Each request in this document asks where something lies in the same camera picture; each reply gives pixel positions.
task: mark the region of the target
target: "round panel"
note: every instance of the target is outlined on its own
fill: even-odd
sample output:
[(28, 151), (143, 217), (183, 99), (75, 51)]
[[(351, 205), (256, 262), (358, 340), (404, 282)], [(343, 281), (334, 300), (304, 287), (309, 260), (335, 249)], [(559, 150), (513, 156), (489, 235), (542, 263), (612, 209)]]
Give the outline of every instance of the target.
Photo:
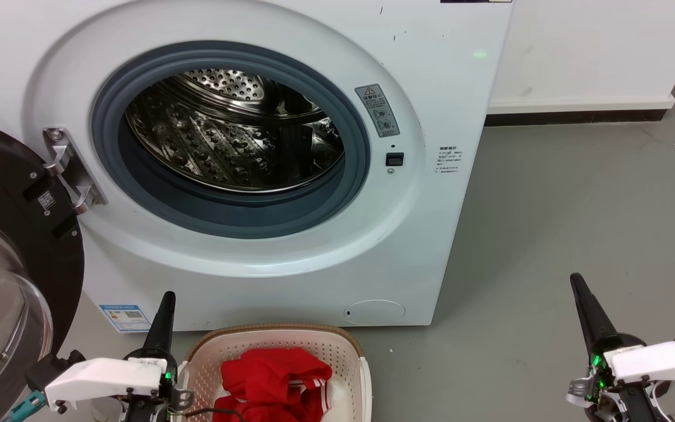
[(357, 325), (391, 325), (405, 316), (405, 307), (384, 299), (363, 300), (345, 310), (345, 318)]

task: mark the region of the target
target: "wall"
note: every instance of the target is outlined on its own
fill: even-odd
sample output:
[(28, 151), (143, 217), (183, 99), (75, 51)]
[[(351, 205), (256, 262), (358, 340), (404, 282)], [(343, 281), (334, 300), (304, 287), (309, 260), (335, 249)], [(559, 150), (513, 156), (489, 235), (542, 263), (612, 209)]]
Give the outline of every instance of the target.
[(670, 108), (675, 0), (514, 0), (490, 113)]

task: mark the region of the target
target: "qr code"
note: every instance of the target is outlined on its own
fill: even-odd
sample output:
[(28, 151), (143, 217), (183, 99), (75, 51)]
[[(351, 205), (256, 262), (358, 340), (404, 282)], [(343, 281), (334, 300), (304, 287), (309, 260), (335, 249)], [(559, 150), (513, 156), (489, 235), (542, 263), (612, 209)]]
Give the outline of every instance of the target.
[(40, 198), (38, 198), (38, 202), (40, 202), (40, 205), (43, 206), (43, 209), (48, 209), (51, 208), (51, 205), (56, 203), (56, 200), (54, 200), (53, 195), (51, 195), (51, 192), (46, 191), (45, 194), (41, 195)]

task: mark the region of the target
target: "plastic basket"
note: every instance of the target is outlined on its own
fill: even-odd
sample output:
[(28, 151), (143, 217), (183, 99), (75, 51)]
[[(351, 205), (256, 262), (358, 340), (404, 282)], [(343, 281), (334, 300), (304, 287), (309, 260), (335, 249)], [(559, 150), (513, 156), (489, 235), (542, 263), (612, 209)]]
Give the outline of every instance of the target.
[[(332, 367), (330, 410), (322, 422), (370, 422), (371, 375), (359, 343), (344, 329), (311, 324), (255, 324), (218, 329), (205, 336), (180, 367), (181, 388), (193, 390), (189, 411), (212, 407), (223, 393), (220, 364), (252, 348), (296, 348)], [(191, 422), (209, 422), (202, 414)]]

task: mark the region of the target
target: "warning label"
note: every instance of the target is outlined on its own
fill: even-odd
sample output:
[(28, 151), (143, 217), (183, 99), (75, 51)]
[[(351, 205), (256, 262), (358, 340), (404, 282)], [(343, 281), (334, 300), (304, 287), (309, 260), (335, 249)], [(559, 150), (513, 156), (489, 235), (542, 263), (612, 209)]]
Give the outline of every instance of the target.
[(458, 147), (439, 147), (434, 173), (458, 173), (463, 161), (463, 152)]
[(394, 118), (392, 109), (389, 107), (379, 84), (359, 86), (356, 88), (356, 94), (359, 95), (366, 110), (371, 115), (374, 127), (377, 128), (380, 137), (400, 134), (400, 129), (397, 128), (397, 120)]
[(101, 309), (120, 333), (150, 330), (150, 323), (137, 305), (101, 305)]

